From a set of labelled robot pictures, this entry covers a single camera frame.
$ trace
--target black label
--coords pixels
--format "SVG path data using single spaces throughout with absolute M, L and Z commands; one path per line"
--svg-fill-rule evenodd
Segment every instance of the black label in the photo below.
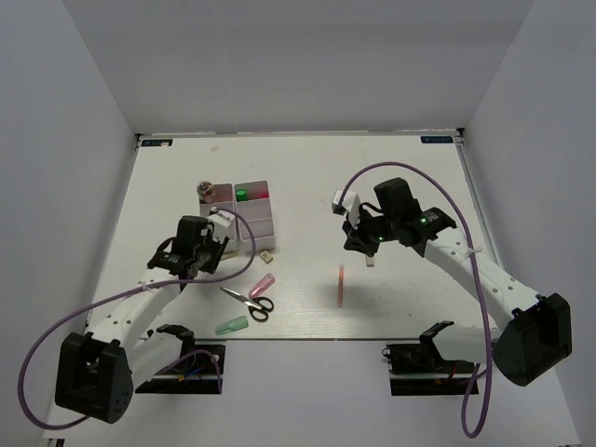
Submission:
M 143 140 L 141 147 L 171 146 L 173 139 L 168 140 Z
M 454 142 L 452 137 L 441 137 L 437 135 L 427 136 L 427 137 L 420 137 L 420 141 L 422 144 L 447 144 L 450 142 Z

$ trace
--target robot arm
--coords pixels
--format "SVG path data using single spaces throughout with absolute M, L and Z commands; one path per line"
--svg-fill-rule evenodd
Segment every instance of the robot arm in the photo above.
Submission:
M 183 216 L 176 237 L 164 241 L 139 281 L 146 290 L 123 298 L 118 307 L 85 335 L 71 333 L 61 345 L 56 404 L 108 423 L 128 408 L 134 390 L 194 346 L 183 326 L 164 325 L 140 340 L 162 309 L 184 285 L 153 289 L 151 283 L 214 273 L 224 254 L 234 216 L 225 211 L 207 218 Z
M 359 197 L 342 191 L 332 211 L 345 214 L 344 248 L 374 256 L 379 245 L 397 240 L 412 247 L 455 279 L 478 299 L 464 233 L 442 210 L 422 211 L 403 179 L 374 187 L 381 212 L 372 216 Z M 525 386 L 571 354 L 569 304 L 557 293 L 544 297 L 521 284 L 482 253 L 476 254 L 481 286 L 489 314 L 498 330 L 492 331 L 494 364 L 511 382 Z M 437 323 L 420 336 L 421 346 L 434 363 L 464 359 L 485 363 L 483 330 Z

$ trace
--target scissors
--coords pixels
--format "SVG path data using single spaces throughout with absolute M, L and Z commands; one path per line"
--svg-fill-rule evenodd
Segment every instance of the scissors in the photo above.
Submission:
M 220 287 L 220 290 L 246 305 L 249 308 L 249 314 L 251 314 L 252 319 L 260 323 L 265 323 L 269 319 L 269 312 L 273 312 L 273 309 L 275 309 L 273 301 L 265 296 L 259 296 L 257 298 L 251 299 L 247 296 L 244 296 L 242 293 L 231 291 L 226 287 Z

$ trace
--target scissors blade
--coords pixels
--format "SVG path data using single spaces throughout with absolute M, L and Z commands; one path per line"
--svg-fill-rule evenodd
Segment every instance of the scissors blade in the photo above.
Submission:
M 232 298 L 239 300 L 242 304 L 247 305 L 248 307 L 255 307 L 259 310 L 261 310 L 263 308 L 261 305 L 257 305 L 254 301 L 252 301 L 252 299 L 247 298 L 242 293 L 238 293 L 237 291 L 232 291 L 230 289 L 227 289 L 226 287 L 220 287 L 220 290 L 224 291 L 225 293 L 230 295 Z

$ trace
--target white wall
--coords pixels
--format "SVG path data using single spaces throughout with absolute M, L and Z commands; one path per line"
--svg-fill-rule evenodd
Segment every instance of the white wall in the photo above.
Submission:
M 532 0 L 64 0 L 133 130 L 463 127 Z
M 596 4 L 538 1 L 469 123 L 467 158 L 511 273 L 572 306 L 557 368 L 582 445 L 596 445 Z
M 59 0 L 8 0 L 0 13 L 0 445 L 41 436 L 16 384 L 31 343 L 88 302 L 134 160 L 134 135 Z M 60 338 L 27 380 L 45 418 Z

